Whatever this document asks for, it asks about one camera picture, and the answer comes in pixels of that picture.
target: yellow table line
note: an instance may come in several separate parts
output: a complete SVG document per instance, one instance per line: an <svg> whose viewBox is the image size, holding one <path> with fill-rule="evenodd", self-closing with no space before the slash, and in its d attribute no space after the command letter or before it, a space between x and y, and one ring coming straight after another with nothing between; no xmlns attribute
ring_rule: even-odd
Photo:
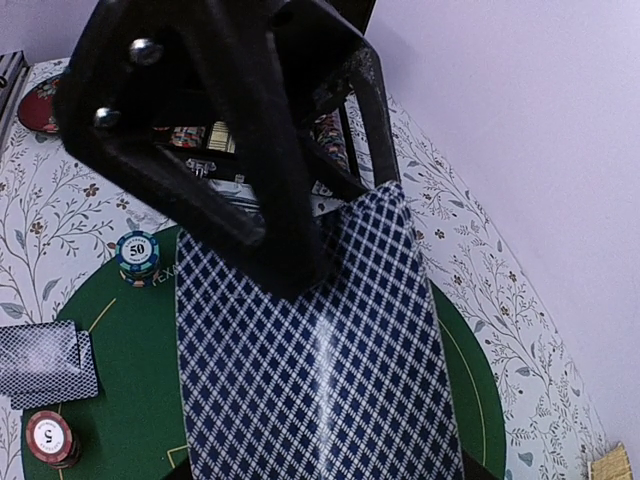
<svg viewBox="0 0 640 480"><path fill-rule="evenodd" d="M102 317L105 316L105 314L109 311L109 309L113 306L114 303L116 303L116 299L115 298L113 300L111 300L109 305L104 307L104 310L102 310L102 312L100 312L100 315L98 315L98 318L96 318L96 320L93 322L91 327L89 327L89 333L91 333L93 331L93 329L96 328L96 325L98 325L98 322L100 320L102 320Z"/></svg>
<svg viewBox="0 0 640 480"><path fill-rule="evenodd" d="M447 332L447 335L449 335L449 338L451 339L453 344L456 346L456 349L458 350L458 353L460 354L460 357L462 358L462 361L464 362L464 366L467 367L467 373L469 374L469 378L471 378L471 384L473 385L473 389L475 390L475 393L476 393L476 400L478 402L478 409L480 410L480 422L482 423L482 465L486 466L486 463L487 463L487 432L486 432L486 427L485 427L485 423L484 423L484 412L482 410L482 402L480 402L480 394L478 393L478 387L476 387L476 381L473 378L473 375L471 374L471 369L469 368L469 364L467 363L467 359L464 357L464 354L462 353L462 350L460 349L460 346L458 345L458 342L456 342L456 339L453 338L453 335L451 335L451 332L449 331L449 329L447 328L447 326L444 323L442 323L439 319L438 319L438 323L440 324L440 326L442 328L444 328L445 332Z"/></svg>
<svg viewBox="0 0 640 480"><path fill-rule="evenodd" d="M171 468L176 468L176 464L173 461L172 453L179 452L180 450L184 450L185 448L189 448L188 445L183 445L181 447L172 448L171 450L167 450L167 458L169 459L169 463L171 464Z"/></svg>

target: screw head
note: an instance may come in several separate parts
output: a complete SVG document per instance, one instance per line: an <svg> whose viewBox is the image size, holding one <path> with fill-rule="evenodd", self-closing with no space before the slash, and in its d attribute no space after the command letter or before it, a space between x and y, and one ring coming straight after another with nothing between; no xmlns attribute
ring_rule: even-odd
<svg viewBox="0 0 640 480"><path fill-rule="evenodd" d="M137 65L148 67L162 58L164 47L150 38L138 38L129 46L129 57Z"/></svg>
<svg viewBox="0 0 640 480"><path fill-rule="evenodd" d="M93 125L97 128L115 127L120 120L120 112L110 108L99 108L93 117Z"/></svg>

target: green felt table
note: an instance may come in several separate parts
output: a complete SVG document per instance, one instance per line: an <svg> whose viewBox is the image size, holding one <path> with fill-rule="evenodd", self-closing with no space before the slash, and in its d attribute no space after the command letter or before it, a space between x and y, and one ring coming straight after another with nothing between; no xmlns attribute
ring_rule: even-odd
<svg viewBox="0 0 640 480"><path fill-rule="evenodd" d="M157 234L163 270L156 286L127 285L111 260L58 315L91 332L101 393L48 407L60 411L81 439L82 459L55 471L23 441L26 480L161 479L186 457L175 327L177 233L173 227ZM503 478L504 420L491 369L453 304L435 287L434 295L462 445ZM36 411L25 412L23 428Z"/></svg>

